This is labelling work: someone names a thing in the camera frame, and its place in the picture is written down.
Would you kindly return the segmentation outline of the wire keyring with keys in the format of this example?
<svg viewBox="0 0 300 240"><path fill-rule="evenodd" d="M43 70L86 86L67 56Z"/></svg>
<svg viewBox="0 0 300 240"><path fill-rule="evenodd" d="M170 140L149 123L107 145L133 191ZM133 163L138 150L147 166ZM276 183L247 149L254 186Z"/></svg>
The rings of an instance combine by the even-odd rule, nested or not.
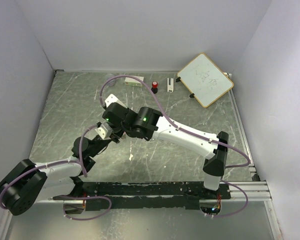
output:
<svg viewBox="0 0 300 240"><path fill-rule="evenodd" d="M122 140L126 139L127 135L125 132L122 133L122 136L120 137Z"/></svg>

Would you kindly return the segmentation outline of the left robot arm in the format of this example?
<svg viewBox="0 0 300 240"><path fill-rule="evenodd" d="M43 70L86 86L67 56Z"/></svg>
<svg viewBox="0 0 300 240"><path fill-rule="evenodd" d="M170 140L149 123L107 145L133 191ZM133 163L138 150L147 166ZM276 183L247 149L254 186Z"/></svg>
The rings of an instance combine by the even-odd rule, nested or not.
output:
<svg viewBox="0 0 300 240"><path fill-rule="evenodd" d="M0 207L18 216L48 198L86 203L92 194L84 190L80 177L92 169L93 158L111 142L98 135L93 139L78 137L68 158L46 163L21 160L0 182Z"/></svg>

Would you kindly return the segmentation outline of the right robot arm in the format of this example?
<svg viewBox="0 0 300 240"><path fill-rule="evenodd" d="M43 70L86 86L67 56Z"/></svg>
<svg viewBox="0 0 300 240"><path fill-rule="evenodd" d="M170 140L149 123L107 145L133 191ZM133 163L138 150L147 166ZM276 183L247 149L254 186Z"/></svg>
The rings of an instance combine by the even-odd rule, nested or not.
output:
<svg viewBox="0 0 300 240"><path fill-rule="evenodd" d="M141 107L139 112L134 112L119 100L105 102L102 118L131 138L167 141L204 157L202 193L208 199L219 194L228 155L228 148L223 145L228 143L227 133L206 133L168 121L160 111L150 107Z"/></svg>

